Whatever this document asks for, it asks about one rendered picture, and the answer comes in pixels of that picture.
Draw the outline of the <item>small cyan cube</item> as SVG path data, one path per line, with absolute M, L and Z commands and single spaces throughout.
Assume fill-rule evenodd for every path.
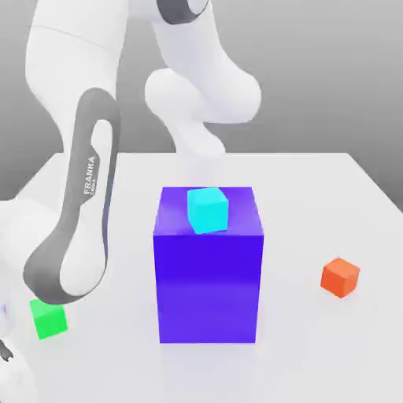
M 187 217 L 197 235 L 225 231 L 229 201 L 219 187 L 191 189 L 187 192 Z

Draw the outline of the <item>small orange cube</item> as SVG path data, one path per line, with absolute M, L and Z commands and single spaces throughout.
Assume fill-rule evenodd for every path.
M 320 286 L 333 295 L 344 298 L 357 287 L 359 274 L 360 269 L 356 265 L 337 257 L 324 265 Z

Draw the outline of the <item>small green cube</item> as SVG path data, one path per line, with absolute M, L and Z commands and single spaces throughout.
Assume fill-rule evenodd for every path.
M 63 305 L 49 305 L 39 299 L 34 299 L 30 301 L 30 308 L 39 340 L 68 330 Z

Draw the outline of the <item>large blue box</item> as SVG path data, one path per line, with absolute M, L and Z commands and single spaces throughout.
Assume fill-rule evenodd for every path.
M 205 235 L 187 219 L 187 189 L 161 191 L 153 255 L 162 343 L 256 340 L 264 231 L 251 188 L 222 191 L 228 228 Z

